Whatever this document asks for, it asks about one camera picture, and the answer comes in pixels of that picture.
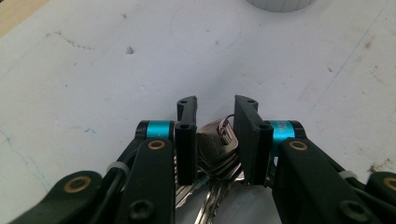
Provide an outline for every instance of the brass screw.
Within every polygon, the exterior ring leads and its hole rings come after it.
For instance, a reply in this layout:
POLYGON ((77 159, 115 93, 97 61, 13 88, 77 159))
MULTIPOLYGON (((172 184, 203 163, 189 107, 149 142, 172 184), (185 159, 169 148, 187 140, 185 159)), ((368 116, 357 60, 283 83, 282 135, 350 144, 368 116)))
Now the brass screw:
POLYGON ((91 184, 91 179, 86 175, 77 176, 64 185, 64 191, 67 193, 77 193, 91 184))
POLYGON ((296 150, 300 150, 300 151, 304 151, 308 149, 308 146, 306 145, 306 143, 300 142, 300 141, 291 141, 289 142, 289 145, 296 149, 296 150))
POLYGON ((385 177, 384 178, 384 184, 390 189, 393 189, 396 191, 396 178, 395 177, 385 177))
POLYGON ((153 149, 153 150, 157 150, 157 149, 161 149, 165 147, 165 142, 161 141, 161 140, 154 140, 148 143, 148 148, 149 149, 153 149))

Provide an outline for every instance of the teal tape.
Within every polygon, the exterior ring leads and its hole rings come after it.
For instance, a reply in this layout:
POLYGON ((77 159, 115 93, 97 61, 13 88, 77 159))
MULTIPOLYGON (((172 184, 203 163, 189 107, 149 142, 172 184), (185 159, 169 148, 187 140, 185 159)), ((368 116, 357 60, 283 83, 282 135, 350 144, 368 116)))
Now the teal tape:
POLYGON ((274 128, 273 136, 273 149, 271 151, 272 157, 278 156, 277 148, 280 143, 287 139, 288 137, 295 137, 294 128, 290 121, 288 120, 269 120, 274 128))
POLYGON ((169 138, 170 120, 151 120, 146 132, 147 138, 169 138))

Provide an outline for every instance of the white table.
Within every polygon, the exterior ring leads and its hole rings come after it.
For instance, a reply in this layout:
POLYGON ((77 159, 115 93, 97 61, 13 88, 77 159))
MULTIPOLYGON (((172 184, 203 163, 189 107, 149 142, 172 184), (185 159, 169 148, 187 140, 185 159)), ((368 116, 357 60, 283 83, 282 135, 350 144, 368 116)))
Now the white table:
MULTIPOLYGON (((199 127, 232 114, 241 94, 263 119, 299 120, 360 181, 370 168, 396 172, 395 9, 390 0, 317 0, 291 13, 245 0, 50 1, 0 39, 0 223, 65 175, 103 175, 140 120, 176 119, 176 101, 190 95, 199 127)), ((279 223, 270 192, 233 188, 218 223, 279 223)), ((192 223, 204 196, 177 222, 192 223)))

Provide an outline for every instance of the tabletop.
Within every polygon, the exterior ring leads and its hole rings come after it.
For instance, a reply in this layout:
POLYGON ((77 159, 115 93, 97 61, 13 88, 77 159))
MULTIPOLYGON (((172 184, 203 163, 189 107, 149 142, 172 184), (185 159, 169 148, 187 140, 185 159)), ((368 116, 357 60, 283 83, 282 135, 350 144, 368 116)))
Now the tabletop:
MULTIPOLYGON (((287 13, 246 0, 51 0, 0 37, 0 223, 65 175, 102 175, 144 119, 295 119, 366 182, 396 172, 396 1, 317 0, 287 13)), ((205 189, 177 209, 192 223, 205 189)), ((234 186, 217 223, 280 223, 271 190, 234 186)))

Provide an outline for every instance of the wooden floor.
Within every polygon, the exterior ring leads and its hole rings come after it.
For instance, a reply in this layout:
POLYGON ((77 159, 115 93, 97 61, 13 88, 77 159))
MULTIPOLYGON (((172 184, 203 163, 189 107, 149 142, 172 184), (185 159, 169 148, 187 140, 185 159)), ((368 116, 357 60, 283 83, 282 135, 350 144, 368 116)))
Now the wooden floor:
POLYGON ((43 7, 49 0, 0 0, 0 37, 43 7))

